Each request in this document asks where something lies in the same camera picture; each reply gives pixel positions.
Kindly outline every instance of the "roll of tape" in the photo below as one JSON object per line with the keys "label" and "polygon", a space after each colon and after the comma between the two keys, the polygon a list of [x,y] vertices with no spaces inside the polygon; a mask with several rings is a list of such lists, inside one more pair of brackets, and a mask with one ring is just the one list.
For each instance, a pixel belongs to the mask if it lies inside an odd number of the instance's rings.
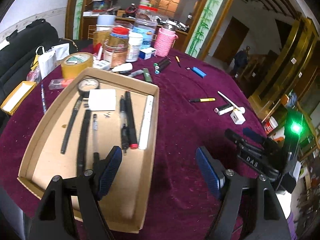
{"label": "roll of tape", "polygon": [[86,78],[81,80],[78,84],[78,92],[79,95],[83,96],[84,98],[89,97],[89,92],[91,89],[99,89],[100,83],[98,80],[94,78]]}
{"label": "roll of tape", "polygon": [[77,52],[65,57],[61,63],[62,76],[65,80],[76,78],[85,68],[92,67],[93,55]]}

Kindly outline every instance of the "cardboard box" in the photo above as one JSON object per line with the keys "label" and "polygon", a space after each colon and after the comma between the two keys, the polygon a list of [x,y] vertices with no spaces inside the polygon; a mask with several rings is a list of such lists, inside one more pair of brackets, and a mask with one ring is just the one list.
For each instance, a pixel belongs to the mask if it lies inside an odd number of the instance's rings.
{"label": "cardboard box", "polygon": [[[79,96],[77,84],[84,78],[100,81],[101,89],[116,90],[116,111],[94,112],[98,115],[98,145],[100,158],[105,158],[114,145],[121,145],[119,101],[126,90],[131,91],[132,108],[137,130],[140,128],[147,95],[154,96],[148,147],[146,150],[127,151],[107,196],[99,202],[102,214],[111,230],[138,233],[142,229],[147,211],[153,161],[156,146],[159,88],[156,85],[104,70],[87,68],[68,85],[52,103],[36,128],[23,156],[18,180],[36,197],[42,197],[55,175],[64,179],[76,176],[76,155],[84,107],[81,106],[69,138],[65,155],[60,153],[61,143],[72,108]],[[93,163],[92,118],[87,140],[86,169]],[[74,215],[81,220],[77,197],[72,197]]]}

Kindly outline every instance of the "green light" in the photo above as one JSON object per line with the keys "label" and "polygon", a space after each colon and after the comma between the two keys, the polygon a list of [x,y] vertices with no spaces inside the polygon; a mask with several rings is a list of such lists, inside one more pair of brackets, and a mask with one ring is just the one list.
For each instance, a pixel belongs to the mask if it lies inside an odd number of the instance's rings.
{"label": "green light", "polygon": [[300,133],[302,132],[302,126],[296,122],[293,122],[291,125],[291,131],[300,135]]}

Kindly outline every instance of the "purple tablecloth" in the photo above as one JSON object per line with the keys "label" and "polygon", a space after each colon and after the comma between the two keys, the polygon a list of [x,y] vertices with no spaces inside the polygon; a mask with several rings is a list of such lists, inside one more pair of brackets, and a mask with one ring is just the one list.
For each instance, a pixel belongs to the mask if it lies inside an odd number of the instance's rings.
{"label": "purple tablecloth", "polygon": [[[174,56],[179,56],[179,68]],[[256,173],[236,158],[235,145],[224,137],[224,130],[232,128],[242,135],[249,127],[257,133],[265,132],[244,94],[223,71],[187,54],[172,49],[171,65],[159,75],[154,74],[153,63],[159,58],[139,59],[133,70],[148,68],[153,83],[160,88],[159,119],[155,163],[148,209],[143,229],[139,234],[114,232],[116,239],[203,239],[220,202],[210,195],[195,160],[197,147],[204,145],[214,158],[221,160],[228,169],[239,174],[256,177]],[[186,70],[197,66],[206,77]],[[61,90],[49,90],[50,80],[61,78],[61,68],[56,68],[44,79],[45,98],[48,106]],[[246,119],[235,125],[229,114],[218,116],[213,109],[225,104],[217,94],[221,91],[238,106],[244,106]],[[189,103],[191,98],[214,97],[215,102]],[[39,200],[17,181],[19,166],[28,142],[43,116],[41,89],[37,86],[22,102],[8,122],[0,137],[0,182],[30,217],[33,217]],[[233,239],[241,232],[242,219],[238,217]],[[79,233],[84,239],[82,223]]]}

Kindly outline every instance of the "person in dark jacket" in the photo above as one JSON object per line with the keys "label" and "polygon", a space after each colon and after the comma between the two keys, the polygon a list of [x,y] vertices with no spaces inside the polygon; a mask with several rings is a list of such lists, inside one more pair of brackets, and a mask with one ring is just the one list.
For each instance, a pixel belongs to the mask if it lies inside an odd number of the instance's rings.
{"label": "person in dark jacket", "polygon": [[238,70],[240,68],[243,68],[247,65],[248,63],[248,56],[249,56],[249,50],[250,50],[250,47],[249,46],[246,46],[245,49],[239,51],[235,56],[234,56],[234,59],[235,59],[235,66],[233,67],[233,70],[231,70],[230,72],[230,75],[232,77],[234,77]]}

